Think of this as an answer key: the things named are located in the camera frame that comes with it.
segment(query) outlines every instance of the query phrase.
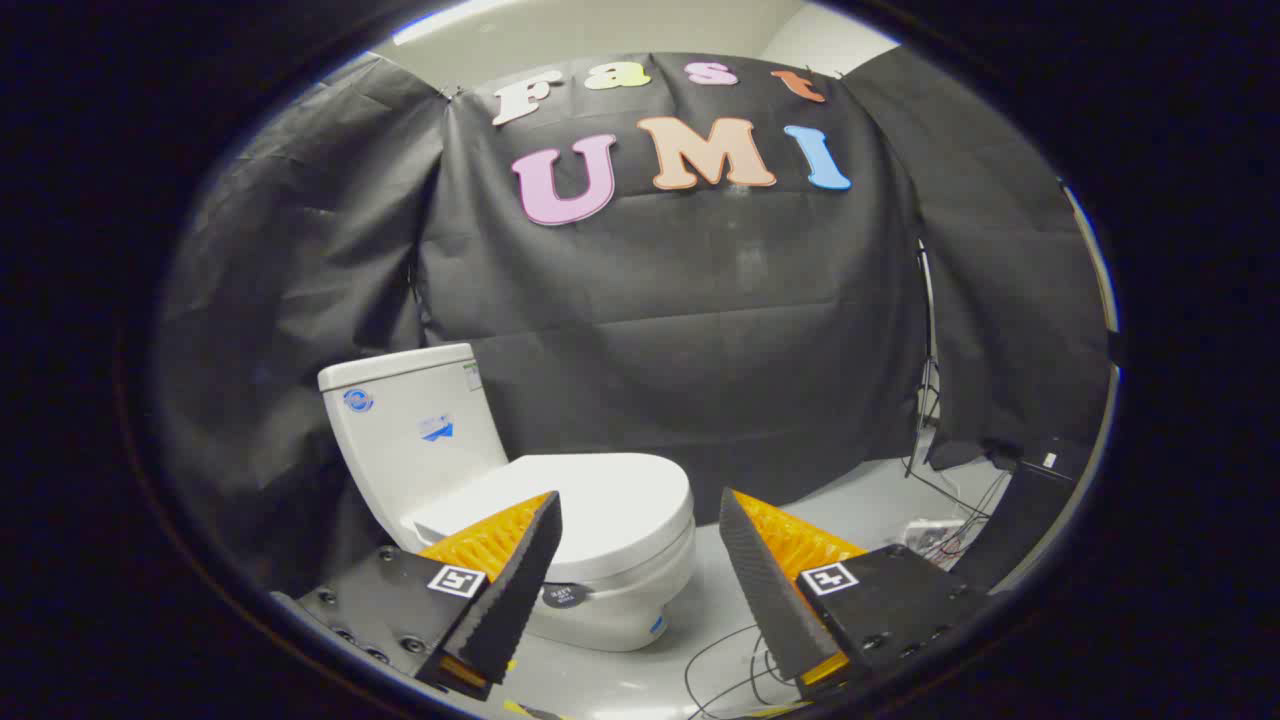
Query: blue letter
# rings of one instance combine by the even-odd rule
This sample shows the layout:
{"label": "blue letter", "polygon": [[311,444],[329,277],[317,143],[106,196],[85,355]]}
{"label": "blue letter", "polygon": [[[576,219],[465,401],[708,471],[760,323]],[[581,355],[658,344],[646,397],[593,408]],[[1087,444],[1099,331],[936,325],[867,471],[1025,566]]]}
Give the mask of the blue letter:
{"label": "blue letter", "polygon": [[800,143],[800,150],[804,151],[805,160],[809,160],[809,182],[827,190],[849,190],[854,186],[836,168],[836,161],[831,159],[831,151],[827,150],[827,136],[822,131],[800,126],[787,126],[782,128],[782,132],[796,138],[796,142]]}

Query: toilet seat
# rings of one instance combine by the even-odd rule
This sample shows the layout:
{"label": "toilet seat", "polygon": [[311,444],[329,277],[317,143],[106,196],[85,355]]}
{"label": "toilet seat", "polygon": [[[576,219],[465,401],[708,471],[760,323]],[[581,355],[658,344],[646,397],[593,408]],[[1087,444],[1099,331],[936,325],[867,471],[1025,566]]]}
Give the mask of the toilet seat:
{"label": "toilet seat", "polygon": [[655,455],[526,455],[412,511],[424,537],[449,536],[548,491],[561,493],[562,536],[548,583],[585,583],[654,557],[692,518],[689,478]]}

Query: toilet tank lid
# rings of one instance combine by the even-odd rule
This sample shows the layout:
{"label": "toilet tank lid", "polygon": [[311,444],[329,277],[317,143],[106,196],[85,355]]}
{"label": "toilet tank lid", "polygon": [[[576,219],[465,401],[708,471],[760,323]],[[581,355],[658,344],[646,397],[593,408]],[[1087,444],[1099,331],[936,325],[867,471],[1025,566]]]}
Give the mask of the toilet tank lid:
{"label": "toilet tank lid", "polygon": [[474,357],[475,355],[471,352],[470,343],[438,345],[329,365],[324,370],[320,370],[317,380],[320,383],[320,392],[328,392],[340,387],[367,383],[392,375],[402,375],[415,370],[425,370],[426,368],[435,368],[438,365],[449,365]]}

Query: floor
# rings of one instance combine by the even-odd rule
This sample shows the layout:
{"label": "floor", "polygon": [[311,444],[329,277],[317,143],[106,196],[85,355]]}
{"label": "floor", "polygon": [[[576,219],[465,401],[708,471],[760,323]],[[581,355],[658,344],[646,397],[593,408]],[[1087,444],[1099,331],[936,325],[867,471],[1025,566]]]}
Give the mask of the floor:
{"label": "floor", "polygon": [[[916,457],[929,439],[928,433],[922,436]],[[986,460],[952,468],[945,478],[923,465],[916,471],[969,505],[977,505],[1000,475]],[[902,474],[896,459],[864,462],[783,509],[867,550],[896,542],[904,524],[914,519],[968,518],[965,509]],[[996,488],[988,512],[998,503],[1004,483]],[[759,698],[745,682],[759,638],[754,628],[730,637],[689,665],[717,639],[753,625],[718,533],[717,525],[698,528],[694,578],[668,606],[671,626],[649,647],[612,653],[525,635],[515,669],[504,684],[494,687],[488,702],[453,693],[444,701],[483,717],[540,716],[538,711],[543,711],[572,720],[685,720],[699,711],[685,689],[689,666],[690,689],[704,703],[707,716],[740,717],[796,702],[796,691],[768,674],[756,679]],[[764,673],[764,651],[762,643],[755,661],[758,674]],[[742,684],[730,689],[735,683]],[[730,692],[712,702],[724,691]]]}

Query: white toilet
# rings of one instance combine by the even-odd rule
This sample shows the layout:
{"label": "white toilet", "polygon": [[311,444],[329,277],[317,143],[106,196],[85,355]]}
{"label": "white toilet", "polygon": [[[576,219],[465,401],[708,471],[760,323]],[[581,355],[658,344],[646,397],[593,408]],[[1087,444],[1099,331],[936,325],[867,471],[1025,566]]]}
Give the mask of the white toilet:
{"label": "white toilet", "polygon": [[508,462],[466,343],[332,365],[319,380],[356,486],[403,550],[556,489],[563,532],[529,632],[628,651],[667,629],[663,609],[694,568],[692,496],[678,465],[630,452]]}

